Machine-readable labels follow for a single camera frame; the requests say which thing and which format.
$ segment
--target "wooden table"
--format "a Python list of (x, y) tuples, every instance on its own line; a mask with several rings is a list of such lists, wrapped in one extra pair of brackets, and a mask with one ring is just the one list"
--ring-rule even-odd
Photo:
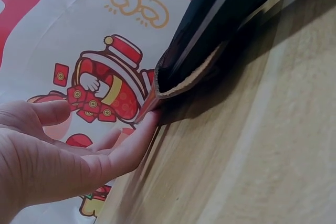
[(232, 71), (183, 98), (97, 223), (336, 223), (336, 0), (264, 8)]

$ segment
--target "cartoon figure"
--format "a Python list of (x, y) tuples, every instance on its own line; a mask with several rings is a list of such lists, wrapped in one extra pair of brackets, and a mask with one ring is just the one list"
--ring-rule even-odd
[[(88, 147), (92, 144), (92, 141), (84, 134), (75, 134), (69, 137), (66, 143), (74, 147)], [(98, 217), (110, 190), (111, 186), (104, 185), (90, 194), (80, 196), (83, 201), (79, 207), (79, 212), (83, 216)]]
[[(73, 111), (88, 123), (121, 122), (133, 125), (148, 95), (154, 70), (139, 71), (141, 50), (129, 40), (112, 35), (104, 39), (104, 51), (81, 53), (67, 90)], [(67, 72), (58, 65), (55, 77), (64, 85)]]

